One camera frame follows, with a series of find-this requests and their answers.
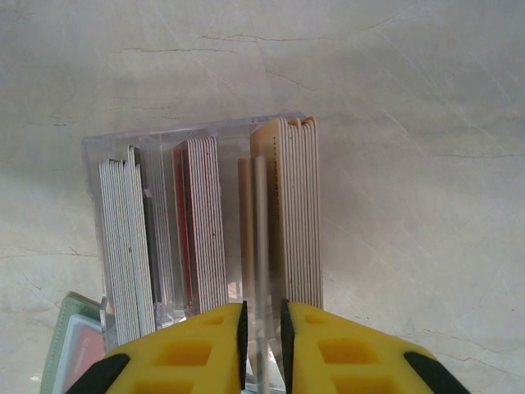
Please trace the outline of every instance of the green card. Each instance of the green card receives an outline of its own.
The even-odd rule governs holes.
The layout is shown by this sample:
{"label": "green card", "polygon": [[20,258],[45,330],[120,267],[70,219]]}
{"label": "green card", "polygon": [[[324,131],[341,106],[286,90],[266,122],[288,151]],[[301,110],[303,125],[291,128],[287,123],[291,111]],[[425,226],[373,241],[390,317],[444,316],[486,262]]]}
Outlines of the green card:
{"label": "green card", "polygon": [[57,325],[52,334],[51,345],[49,346],[46,364],[43,367],[42,383],[40,384],[40,394],[52,394],[55,379],[57,377],[58,363],[62,355],[62,348],[66,338],[67,325],[69,318],[73,314],[81,314],[86,318],[100,321],[100,304],[83,297],[80,294],[70,292],[62,301],[60,312],[58,313]]}

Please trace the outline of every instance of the table surface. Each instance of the table surface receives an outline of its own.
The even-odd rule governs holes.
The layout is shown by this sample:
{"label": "table surface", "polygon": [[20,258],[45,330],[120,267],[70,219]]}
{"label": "table surface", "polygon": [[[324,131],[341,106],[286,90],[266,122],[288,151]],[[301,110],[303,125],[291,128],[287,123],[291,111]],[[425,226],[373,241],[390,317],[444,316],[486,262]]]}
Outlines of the table surface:
{"label": "table surface", "polygon": [[98,300],[80,139],[301,111],[320,127],[326,309],[525,391],[525,3],[0,4],[0,382],[36,393]]}

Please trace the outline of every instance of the marble surface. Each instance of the marble surface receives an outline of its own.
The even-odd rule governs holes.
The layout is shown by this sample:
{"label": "marble surface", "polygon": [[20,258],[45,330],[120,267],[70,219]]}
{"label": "marble surface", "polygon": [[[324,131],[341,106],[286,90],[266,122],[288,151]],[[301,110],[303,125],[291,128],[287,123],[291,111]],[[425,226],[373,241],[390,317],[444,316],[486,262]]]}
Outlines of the marble surface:
{"label": "marble surface", "polygon": [[525,392],[525,3],[0,2],[0,382],[36,393],[58,306],[98,299],[80,139],[319,120],[326,308]]}

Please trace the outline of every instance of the gray marble countertop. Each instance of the gray marble countertop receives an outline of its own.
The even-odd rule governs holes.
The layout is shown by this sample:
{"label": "gray marble countertop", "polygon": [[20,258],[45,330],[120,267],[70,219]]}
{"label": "gray marble countertop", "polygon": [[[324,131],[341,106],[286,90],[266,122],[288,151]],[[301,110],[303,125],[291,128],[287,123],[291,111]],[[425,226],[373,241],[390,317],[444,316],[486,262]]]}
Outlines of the gray marble countertop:
{"label": "gray marble countertop", "polygon": [[525,3],[0,2],[0,382],[101,273],[80,139],[301,111],[327,310],[525,392]]}

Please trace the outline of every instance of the stack of cards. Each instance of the stack of cards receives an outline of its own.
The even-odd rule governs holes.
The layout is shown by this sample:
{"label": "stack of cards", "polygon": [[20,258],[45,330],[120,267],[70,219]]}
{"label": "stack of cards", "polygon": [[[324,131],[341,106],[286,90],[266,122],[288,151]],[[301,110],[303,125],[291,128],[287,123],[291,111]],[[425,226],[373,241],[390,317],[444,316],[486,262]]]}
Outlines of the stack of cards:
{"label": "stack of cards", "polygon": [[267,160],[274,313],[283,298],[322,308],[315,119],[274,119],[252,133],[250,147]]}
{"label": "stack of cards", "polygon": [[191,316],[228,302],[215,138],[177,145],[173,166],[180,262]]}
{"label": "stack of cards", "polygon": [[125,162],[100,162],[103,225],[118,345],[155,331],[140,165],[135,148]]}

